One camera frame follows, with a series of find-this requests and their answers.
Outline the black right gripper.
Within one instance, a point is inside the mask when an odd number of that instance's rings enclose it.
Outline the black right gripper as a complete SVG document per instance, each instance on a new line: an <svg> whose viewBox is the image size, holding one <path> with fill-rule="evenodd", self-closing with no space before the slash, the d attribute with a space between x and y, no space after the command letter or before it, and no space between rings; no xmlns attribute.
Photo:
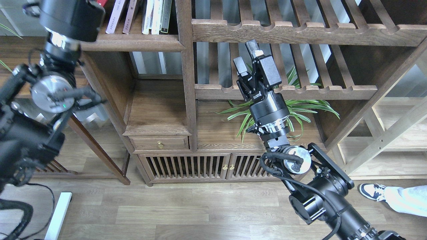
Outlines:
<svg viewBox="0 0 427 240"><path fill-rule="evenodd" d="M245 101L252 100L250 112L258 126L282 121L290 115L282 94L274 87L282 83L272 56L264 56L255 39L245 43L252 61L252 73L241 56L233 59L238 73L238 87Z"/></svg>

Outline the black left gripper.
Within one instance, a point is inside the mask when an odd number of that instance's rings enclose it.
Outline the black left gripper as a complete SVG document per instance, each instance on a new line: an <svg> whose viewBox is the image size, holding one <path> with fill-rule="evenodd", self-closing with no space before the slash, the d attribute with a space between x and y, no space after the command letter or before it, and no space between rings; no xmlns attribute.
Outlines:
<svg viewBox="0 0 427 240"><path fill-rule="evenodd" d="M23 12L48 31L83 42L97 40L105 18L105 9L94 0L40 0L24 4Z"/></svg>

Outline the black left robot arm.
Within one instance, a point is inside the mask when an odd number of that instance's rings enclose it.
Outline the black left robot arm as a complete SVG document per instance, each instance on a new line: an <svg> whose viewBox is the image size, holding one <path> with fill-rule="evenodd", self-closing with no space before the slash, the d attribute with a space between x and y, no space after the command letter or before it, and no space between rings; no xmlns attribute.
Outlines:
<svg viewBox="0 0 427 240"><path fill-rule="evenodd" d="M22 6L47 32L38 64L20 64L1 87L1 191L7 184L30 184L63 146L63 129L76 111L105 101L90 86L78 88L75 68L81 64L81 42L95 42L105 9L95 0L39 0ZM30 85L35 105L53 114L48 123L16 106L17 94Z"/></svg>

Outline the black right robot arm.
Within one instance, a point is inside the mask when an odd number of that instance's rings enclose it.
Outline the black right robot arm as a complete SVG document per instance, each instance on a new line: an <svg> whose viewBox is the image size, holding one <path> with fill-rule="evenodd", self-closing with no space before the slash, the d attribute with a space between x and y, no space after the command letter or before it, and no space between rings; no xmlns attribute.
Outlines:
<svg viewBox="0 0 427 240"><path fill-rule="evenodd" d="M395 231L377 231L345 199L354 182L316 144L292 146L288 142L285 120L290 112L283 96L274 92L282 80L274 59L246 42L252 71L241 57L234 59L238 86L245 101L252 100L254 123L247 129L260 136L266 152L261 167L279 178L290 191L289 200L296 214L307 224L325 221L332 229L325 239L337 235L341 240L401 240Z"/></svg>

